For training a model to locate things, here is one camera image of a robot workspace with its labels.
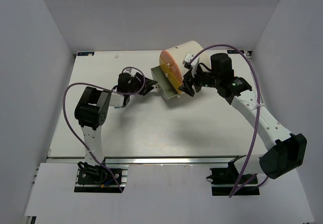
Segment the yellow drawer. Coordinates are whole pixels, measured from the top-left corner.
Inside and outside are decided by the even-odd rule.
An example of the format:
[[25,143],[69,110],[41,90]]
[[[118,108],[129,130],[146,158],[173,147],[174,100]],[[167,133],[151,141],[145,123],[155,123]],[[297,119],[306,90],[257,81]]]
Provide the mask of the yellow drawer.
[[183,84],[182,74],[178,65],[176,63],[170,63],[170,66],[168,67],[168,64],[161,63],[159,66],[163,73],[167,75],[167,79],[172,86],[178,91],[178,88]]

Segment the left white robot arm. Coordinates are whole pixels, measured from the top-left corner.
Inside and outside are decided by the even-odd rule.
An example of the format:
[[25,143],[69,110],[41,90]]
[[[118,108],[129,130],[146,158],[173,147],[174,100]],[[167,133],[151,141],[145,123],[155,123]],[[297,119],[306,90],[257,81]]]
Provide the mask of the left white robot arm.
[[112,90],[100,90],[90,86],[85,88],[74,112],[83,133],[85,164],[100,166],[105,162],[101,127],[107,119],[108,109],[126,107],[131,95],[145,96],[154,89],[155,84],[155,80],[140,73],[121,73]]

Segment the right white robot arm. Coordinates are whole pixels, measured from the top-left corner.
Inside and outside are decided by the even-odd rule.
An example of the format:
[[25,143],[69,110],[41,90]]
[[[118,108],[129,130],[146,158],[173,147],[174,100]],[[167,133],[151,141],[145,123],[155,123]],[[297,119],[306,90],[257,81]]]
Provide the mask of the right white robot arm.
[[246,174],[265,174],[276,179],[301,166],[307,140],[303,134],[293,134],[282,126],[275,117],[257,102],[252,86],[242,77],[235,76],[232,60],[226,53],[216,53],[206,66],[187,53],[183,66],[188,69],[179,90],[194,96],[202,87],[215,88],[219,96],[235,108],[257,131],[267,152],[252,155],[245,168]]

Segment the cream cylindrical drawer cabinet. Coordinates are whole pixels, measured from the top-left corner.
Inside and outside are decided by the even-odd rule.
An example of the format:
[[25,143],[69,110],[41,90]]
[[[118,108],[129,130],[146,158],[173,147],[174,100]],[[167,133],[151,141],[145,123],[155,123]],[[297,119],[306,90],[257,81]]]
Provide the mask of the cream cylindrical drawer cabinet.
[[174,87],[176,94],[181,94],[178,88],[183,84],[184,74],[188,71],[184,67],[193,57],[202,50],[202,46],[192,40],[168,49],[164,49],[159,55],[159,67],[164,76]]

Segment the grey-green drawer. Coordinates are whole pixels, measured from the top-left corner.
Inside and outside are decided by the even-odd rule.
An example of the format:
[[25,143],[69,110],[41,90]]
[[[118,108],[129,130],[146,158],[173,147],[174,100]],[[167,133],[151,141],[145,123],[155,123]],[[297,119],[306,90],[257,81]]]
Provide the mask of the grey-green drawer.
[[179,97],[179,93],[175,90],[174,86],[166,77],[166,74],[162,71],[160,66],[151,68],[151,74],[154,81],[157,82],[156,88],[165,100],[169,100],[174,97]]

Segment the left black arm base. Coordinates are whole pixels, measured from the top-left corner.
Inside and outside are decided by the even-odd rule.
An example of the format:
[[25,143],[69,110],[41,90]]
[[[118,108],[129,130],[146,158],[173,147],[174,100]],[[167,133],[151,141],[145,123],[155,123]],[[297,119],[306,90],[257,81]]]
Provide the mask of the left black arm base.
[[99,165],[78,162],[75,193],[118,193],[126,185],[126,169],[111,169],[111,173]]

